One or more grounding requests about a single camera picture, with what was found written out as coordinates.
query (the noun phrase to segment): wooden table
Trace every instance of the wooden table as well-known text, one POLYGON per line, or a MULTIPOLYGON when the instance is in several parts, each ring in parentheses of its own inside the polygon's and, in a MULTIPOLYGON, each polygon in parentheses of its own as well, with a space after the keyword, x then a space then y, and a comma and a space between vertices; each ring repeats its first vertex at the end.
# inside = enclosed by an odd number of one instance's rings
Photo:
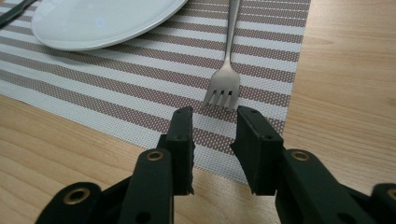
MULTIPOLYGON (((283 137, 369 194, 396 183, 396 1, 312 0, 283 137)), ((32 223, 78 181, 103 189, 130 175, 143 149, 0 96, 0 222, 32 223)), ((176 223, 277 223, 273 197, 194 169, 195 195, 176 223)))

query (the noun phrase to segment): wood grain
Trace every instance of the wood grain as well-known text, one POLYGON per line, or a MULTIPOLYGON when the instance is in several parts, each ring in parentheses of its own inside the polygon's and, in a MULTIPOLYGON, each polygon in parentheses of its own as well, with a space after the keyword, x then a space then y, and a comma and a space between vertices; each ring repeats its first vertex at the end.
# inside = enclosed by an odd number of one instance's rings
MULTIPOLYGON (((396 1, 313 0, 284 138, 364 193, 396 183, 396 1)), ((103 189, 141 148, 0 96, 0 223, 33 223, 63 187, 103 189)), ((273 197, 194 169, 176 223, 278 223, 273 197)))

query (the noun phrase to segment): striped placemat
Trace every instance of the striped placemat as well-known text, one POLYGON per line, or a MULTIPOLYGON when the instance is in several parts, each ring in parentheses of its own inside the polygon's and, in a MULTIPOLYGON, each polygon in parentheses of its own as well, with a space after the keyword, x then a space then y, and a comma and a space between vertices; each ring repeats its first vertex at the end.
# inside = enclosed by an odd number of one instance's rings
MULTIPOLYGON (((0 13, 20 0, 6 0, 0 13)), ((173 112, 194 108, 195 165, 246 183, 229 145, 236 113, 200 110, 222 66, 228 0, 190 0, 150 32, 105 49, 49 49, 30 21, 40 1, 0 30, 0 93, 143 148, 156 147, 173 112)), ((239 105, 282 133, 310 0, 243 1, 233 45, 239 105)))

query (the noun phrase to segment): silver fork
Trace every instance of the silver fork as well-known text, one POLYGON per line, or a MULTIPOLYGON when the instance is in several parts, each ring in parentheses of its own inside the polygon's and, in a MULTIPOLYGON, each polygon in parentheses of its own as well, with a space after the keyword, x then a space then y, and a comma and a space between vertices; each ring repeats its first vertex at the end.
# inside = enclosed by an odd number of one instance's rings
POLYGON ((221 95, 222 99, 219 106, 224 106, 227 102, 228 96, 231 96, 230 104, 227 109, 228 111, 234 108, 236 100, 238 99, 240 77, 231 68, 231 46, 233 44, 233 33, 235 30, 236 18, 238 15, 240 2, 240 0, 230 0, 224 65, 212 75, 205 99, 201 104, 201 109, 209 103, 213 95, 215 96, 215 98, 210 108, 213 108, 213 106, 217 104, 221 95))

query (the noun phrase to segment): white plate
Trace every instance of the white plate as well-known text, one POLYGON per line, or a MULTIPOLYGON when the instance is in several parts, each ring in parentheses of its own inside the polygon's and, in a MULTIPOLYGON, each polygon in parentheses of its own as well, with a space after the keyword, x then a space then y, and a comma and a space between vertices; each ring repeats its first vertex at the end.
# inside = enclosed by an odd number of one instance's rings
POLYGON ((64 50, 99 49, 142 35, 175 14, 187 0, 43 0, 32 31, 64 50))

